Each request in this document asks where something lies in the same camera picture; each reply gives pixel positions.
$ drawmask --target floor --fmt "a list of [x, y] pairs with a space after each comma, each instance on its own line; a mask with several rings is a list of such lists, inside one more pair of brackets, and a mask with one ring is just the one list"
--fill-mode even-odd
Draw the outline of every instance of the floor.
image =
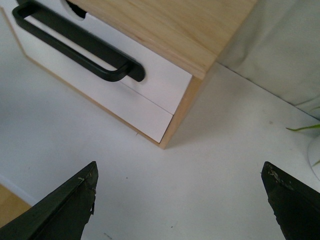
[[0, 228], [23, 214], [31, 206], [0, 185]]

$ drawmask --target fabric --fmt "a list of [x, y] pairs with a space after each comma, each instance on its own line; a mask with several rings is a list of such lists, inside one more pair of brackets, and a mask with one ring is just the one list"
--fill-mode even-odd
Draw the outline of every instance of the fabric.
[[260, 0], [218, 62], [320, 119], [320, 1]]

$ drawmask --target light wood surface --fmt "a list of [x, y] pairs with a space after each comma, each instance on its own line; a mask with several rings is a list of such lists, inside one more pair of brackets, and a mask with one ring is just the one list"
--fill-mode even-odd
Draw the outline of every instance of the light wood surface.
[[257, 0], [71, 0], [203, 79]]
[[0, 228], [23, 214], [31, 206], [0, 185]]

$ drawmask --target green leaf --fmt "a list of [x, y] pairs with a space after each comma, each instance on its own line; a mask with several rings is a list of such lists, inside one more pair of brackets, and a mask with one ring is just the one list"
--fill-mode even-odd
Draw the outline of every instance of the green leaf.
[[311, 111], [314, 111], [314, 110], [317, 110], [317, 109], [320, 109], [320, 106], [312, 108]]
[[305, 129], [320, 129], [320, 124], [316, 124], [316, 125], [313, 125], [313, 126], [300, 127], [300, 128], [296, 128], [296, 129], [292, 129], [292, 128], [286, 127], [286, 129], [288, 129], [290, 131], [294, 131], [294, 132], [297, 132], [297, 131], [300, 131], [300, 130], [305, 130]]
[[318, 163], [320, 163], [320, 160], [317, 161], [315, 164], [313, 164], [311, 167], [314, 167], [314, 166], [317, 165]]

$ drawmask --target drawer front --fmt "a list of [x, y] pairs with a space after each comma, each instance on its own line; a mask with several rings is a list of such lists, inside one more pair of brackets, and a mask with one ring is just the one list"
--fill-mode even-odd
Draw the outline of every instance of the drawer front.
[[[64, 4], [64, 0], [40, 0], [39, 2], [64, 18], [130, 55], [141, 63], [146, 71], [146, 78], [142, 82], [136, 82], [128, 76], [119, 82], [104, 81], [16, 26], [10, 11], [17, 4], [13, 1], [9, 2], [11, 3], [6, 1], [3, 5], [7, 15], [10, 15], [12, 25], [29, 57], [155, 141], [161, 141], [189, 84], [191, 79], [189, 73], [88, 13], [84, 20], [78, 20], [72, 16], [72, 12], [68, 9], [67, 4]], [[114, 69], [42, 23], [32, 20], [32, 18], [28, 21], [33, 22], [102, 67]]]

